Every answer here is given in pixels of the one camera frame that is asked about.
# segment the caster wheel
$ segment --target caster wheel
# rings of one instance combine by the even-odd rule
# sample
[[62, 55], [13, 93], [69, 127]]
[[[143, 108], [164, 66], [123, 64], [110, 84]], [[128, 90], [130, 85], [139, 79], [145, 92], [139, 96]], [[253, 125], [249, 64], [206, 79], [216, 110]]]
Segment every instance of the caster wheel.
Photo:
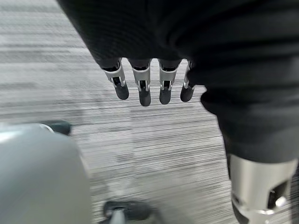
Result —
[[187, 89], [185, 87], [182, 87], [181, 100], [183, 102], [188, 102], [192, 98], [193, 93], [194, 93], [194, 90], [192, 89], [191, 86], [188, 86]]
[[119, 99], [125, 100], [129, 97], [127, 84], [125, 84], [124, 86], [118, 85], [117, 87], [115, 87], [115, 92]]
[[150, 105], [150, 90], [146, 91], [145, 88], [142, 88], [139, 92], [139, 101], [142, 106]]
[[168, 90], [168, 88], [164, 87], [164, 90], [160, 90], [160, 102], [163, 105], [166, 105], [170, 102], [171, 99], [171, 90]]
[[112, 216], [112, 212], [115, 209], [122, 209], [125, 213], [125, 216], [128, 220], [145, 220], [147, 219], [151, 213], [152, 208], [144, 203], [138, 201], [127, 201], [127, 202], [116, 202], [110, 201], [106, 202], [104, 205], [104, 216], [110, 218]]
[[49, 126], [54, 132], [69, 135], [71, 133], [71, 124], [63, 120], [44, 120], [38, 123]]

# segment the striped carpet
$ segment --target striped carpet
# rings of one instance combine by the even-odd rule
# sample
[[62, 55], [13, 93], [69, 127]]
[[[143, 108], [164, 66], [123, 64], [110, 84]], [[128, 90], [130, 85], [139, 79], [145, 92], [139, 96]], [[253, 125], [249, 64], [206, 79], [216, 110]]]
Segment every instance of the striped carpet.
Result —
[[[151, 64], [152, 103], [139, 104], [126, 59], [130, 97], [121, 101], [53, 0], [0, 2], [0, 122], [64, 119], [89, 164], [93, 221], [107, 199], [152, 201], [172, 224], [236, 224], [222, 138], [215, 117], [179, 99], [186, 61], [168, 105], [161, 105], [158, 62]], [[299, 223], [293, 203], [273, 224]]]

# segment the robotic hand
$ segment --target robotic hand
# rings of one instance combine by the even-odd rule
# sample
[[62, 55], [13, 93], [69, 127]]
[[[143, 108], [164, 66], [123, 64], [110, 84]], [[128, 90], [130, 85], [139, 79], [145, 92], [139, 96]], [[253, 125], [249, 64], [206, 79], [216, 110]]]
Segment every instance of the robotic hand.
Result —
[[160, 62], [160, 101], [187, 68], [182, 101], [206, 87], [217, 116], [241, 224], [265, 224], [286, 203], [299, 158], [298, 1], [58, 0], [113, 83], [128, 98], [129, 59], [140, 103], [150, 104], [150, 59]]

